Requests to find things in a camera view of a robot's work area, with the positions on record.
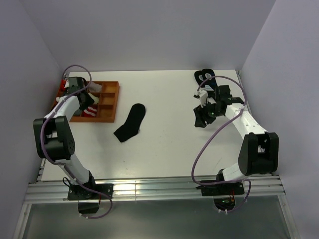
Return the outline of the red white striped sock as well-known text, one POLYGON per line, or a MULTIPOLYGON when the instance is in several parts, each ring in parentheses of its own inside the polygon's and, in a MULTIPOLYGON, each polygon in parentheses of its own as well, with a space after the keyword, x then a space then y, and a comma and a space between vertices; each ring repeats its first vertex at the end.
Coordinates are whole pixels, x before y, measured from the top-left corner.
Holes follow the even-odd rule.
POLYGON ((83 117, 94 118, 97 116, 97 108, 96 107, 88 107, 82 112, 83 117))

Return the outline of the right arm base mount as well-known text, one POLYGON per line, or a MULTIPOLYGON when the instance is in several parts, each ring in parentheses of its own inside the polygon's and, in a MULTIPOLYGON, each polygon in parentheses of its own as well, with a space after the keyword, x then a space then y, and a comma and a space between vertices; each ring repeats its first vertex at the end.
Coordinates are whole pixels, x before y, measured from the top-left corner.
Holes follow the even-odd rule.
POLYGON ((214 205, 218 211, 229 212, 235 208, 236 195, 244 195, 244 186, 241 182, 234 183, 223 183, 203 186, 199 185, 196 187, 197 190, 201 191, 203 197, 217 196, 214 198, 214 205))

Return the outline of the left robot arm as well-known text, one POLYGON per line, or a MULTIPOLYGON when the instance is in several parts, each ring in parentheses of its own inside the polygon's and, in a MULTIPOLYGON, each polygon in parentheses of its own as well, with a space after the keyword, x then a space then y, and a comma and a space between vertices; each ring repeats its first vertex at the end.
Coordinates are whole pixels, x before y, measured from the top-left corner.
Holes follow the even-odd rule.
POLYGON ((94 103, 87 93, 88 82, 82 77, 69 77, 65 92, 58 97, 55 107, 45 117, 33 121, 38 156, 59 166, 72 184, 80 186, 79 193, 86 199, 95 197, 94 177, 75 154, 75 140, 69 121, 78 110, 94 103))

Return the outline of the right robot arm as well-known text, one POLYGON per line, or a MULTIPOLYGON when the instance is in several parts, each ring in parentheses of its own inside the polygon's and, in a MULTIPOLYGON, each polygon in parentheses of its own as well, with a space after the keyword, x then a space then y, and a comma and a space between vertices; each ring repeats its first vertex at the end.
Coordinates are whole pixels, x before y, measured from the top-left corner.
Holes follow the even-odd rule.
POLYGON ((232 96, 228 85, 216 87, 213 102, 209 101, 208 92, 199 90, 194 94, 200 100, 194 108, 195 127, 205 128, 217 117, 225 116, 233 124, 240 136, 242 145, 237 163, 221 169, 217 175, 216 190, 227 194, 233 188, 233 182, 254 174, 268 174, 278 169, 279 137, 268 132, 246 110, 246 102, 232 96))

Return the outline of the orange compartment tray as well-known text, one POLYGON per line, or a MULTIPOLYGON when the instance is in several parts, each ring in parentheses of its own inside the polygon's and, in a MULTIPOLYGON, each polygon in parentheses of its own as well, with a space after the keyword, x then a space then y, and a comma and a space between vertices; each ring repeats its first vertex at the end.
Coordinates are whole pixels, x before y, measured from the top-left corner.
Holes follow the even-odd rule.
POLYGON ((94 118, 83 117, 76 113, 70 119, 70 122, 109 122, 115 121, 116 108, 119 96, 120 85, 117 81, 93 81, 94 83, 102 85, 102 90, 99 93, 93 93, 87 90, 88 93, 99 97, 97 105, 93 104, 91 107, 97 108, 97 116, 94 118))

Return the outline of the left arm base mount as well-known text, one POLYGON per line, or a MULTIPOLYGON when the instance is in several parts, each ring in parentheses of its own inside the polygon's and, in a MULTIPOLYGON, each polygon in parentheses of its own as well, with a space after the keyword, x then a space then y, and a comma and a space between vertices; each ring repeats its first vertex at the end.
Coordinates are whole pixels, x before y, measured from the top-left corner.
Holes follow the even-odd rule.
POLYGON ((109 200, 113 195, 113 184, 96 184, 93 189, 84 186, 70 185, 67 200, 78 202, 78 212, 81 214, 95 214, 100 209, 101 200, 109 200))

